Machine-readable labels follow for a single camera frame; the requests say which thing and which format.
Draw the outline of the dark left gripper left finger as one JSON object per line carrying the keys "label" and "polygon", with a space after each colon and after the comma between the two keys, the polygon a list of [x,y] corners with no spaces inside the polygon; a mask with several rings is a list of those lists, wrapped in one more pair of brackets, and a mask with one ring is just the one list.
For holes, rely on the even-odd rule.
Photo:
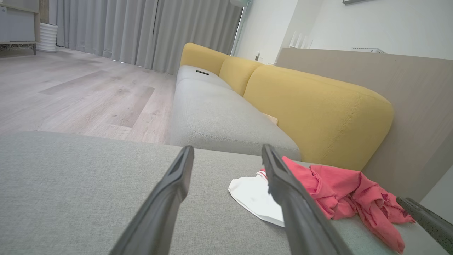
{"label": "dark left gripper left finger", "polygon": [[180,204],[188,195],[194,148],[185,146],[137,211],[111,255],[167,255]]}

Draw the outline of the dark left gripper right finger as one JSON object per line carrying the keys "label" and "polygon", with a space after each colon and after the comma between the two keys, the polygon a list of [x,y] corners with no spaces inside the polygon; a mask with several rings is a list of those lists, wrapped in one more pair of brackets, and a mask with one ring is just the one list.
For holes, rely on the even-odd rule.
{"label": "dark left gripper right finger", "polygon": [[340,234],[270,144],[262,146],[268,193],[281,207],[293,255],[351,255]]}

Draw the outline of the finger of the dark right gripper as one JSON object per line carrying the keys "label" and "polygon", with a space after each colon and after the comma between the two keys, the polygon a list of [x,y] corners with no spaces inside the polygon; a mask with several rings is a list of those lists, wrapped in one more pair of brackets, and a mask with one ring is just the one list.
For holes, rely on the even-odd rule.
{"label": "finger of the dark right gripper", "polygon": [[453,253],[453,225],[411,198],[397,197],[403,207],[449,254]]}

